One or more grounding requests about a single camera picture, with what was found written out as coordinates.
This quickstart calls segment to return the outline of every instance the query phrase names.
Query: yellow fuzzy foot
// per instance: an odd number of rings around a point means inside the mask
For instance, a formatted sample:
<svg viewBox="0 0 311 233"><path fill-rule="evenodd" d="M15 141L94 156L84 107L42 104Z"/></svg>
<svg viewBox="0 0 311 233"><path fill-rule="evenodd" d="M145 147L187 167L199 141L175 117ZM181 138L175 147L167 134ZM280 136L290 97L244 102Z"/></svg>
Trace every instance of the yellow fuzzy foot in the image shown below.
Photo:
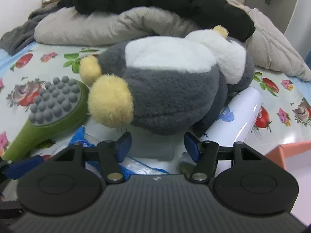
<svg viewBox="0 0 311 233"><path fill-rule="evenodd" d="M224 38L227 38L228 37L228 31L226 28L218 25L218 26L215 26L213 28L214 31L218 32L220 35L222 35Z"/></svg>
<svg viewBox="0 0 311 233"><path fill-rule="evenodd" d="M93 55L80 60L80 77L84 84L91 86L101 75L98 60Z"/></svg>
<svg viewBox="0 0 311 233"><path fill-rule="evenodd" d="M125 80L102 75L90 90L88 106L95 121L110 128L130 124L133 120L133 97Z"/></svg>

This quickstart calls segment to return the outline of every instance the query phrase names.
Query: beige blanket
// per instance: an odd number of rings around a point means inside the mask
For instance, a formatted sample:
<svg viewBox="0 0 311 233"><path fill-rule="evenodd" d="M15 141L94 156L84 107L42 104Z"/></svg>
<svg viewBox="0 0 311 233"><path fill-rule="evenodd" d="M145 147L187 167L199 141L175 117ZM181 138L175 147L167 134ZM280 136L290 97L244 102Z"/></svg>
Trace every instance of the beige blanket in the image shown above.
<svg viewBox="0 0 311 233"><path fill-rule="evenodd" d="M256 30L244 46L256 66L311 80L309 67L269 18L258 9L228 1L243 8L255 23ZM103 46L151 35L185 37L198 29L191 20L157 8L138 7L120 15L95 12L86 16L72 7L40 21L35 40L54 45Z"/></svg>
<svg viewBox="0 0 311 233"><path fill-rule="evenodd" d="M44 18L35 29L35 40L53 45L102 46L152 35L185 37L198 29L191 20L157 8L137 7L120 15L94 12L87 16L71 7Z"/></svg>

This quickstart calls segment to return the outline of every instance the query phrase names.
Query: green brush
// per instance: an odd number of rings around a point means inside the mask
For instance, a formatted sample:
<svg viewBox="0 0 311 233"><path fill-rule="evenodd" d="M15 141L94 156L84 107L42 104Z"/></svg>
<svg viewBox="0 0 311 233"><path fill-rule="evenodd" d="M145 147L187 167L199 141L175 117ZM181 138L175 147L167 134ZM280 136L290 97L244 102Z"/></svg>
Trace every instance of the green brush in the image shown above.
<svg viewBox="0 0 311 233"><path fill-rule="evenodd" d="M40 89L24 127L2 156L12 162L21 160L41 142L79 126L87 117L88 87L67 76L47 82Z"/></svg>

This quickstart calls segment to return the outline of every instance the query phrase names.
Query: brush head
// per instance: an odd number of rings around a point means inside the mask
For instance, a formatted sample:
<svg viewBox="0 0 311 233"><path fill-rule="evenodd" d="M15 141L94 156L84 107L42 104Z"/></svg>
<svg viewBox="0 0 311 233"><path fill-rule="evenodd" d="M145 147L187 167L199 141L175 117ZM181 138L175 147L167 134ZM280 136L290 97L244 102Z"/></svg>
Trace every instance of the brush head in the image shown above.
<svg viewBox="0 0 311 233"><path fill-rule="evenodd" d="M49 125L63 119L81 99L79 84L68 76L63 76L61 80L55 77L53 84L46 82L45 89L40 89L39 94L30 106L29 121L34 126Z"/></svg>

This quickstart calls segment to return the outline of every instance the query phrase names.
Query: metal screw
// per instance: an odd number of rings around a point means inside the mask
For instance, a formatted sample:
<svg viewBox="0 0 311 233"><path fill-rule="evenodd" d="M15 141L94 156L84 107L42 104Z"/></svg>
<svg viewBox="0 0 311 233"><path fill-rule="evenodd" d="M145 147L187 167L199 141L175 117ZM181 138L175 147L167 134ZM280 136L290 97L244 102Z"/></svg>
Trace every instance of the metal screw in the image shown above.
<svg viewBox="0 0 311 233"><path fill-rule="evenodd" d="M123 175L118 172L113 172L113 173L108 174L107 178L112 181L118 181L123 178Z"/></svg>
<svg viewBox="0 0 311 233"><path fill-rule="evenodd" d="M207 175L202 172L196 172L192 175L192 178L197 181L202 181L207 179Z"/></svg>

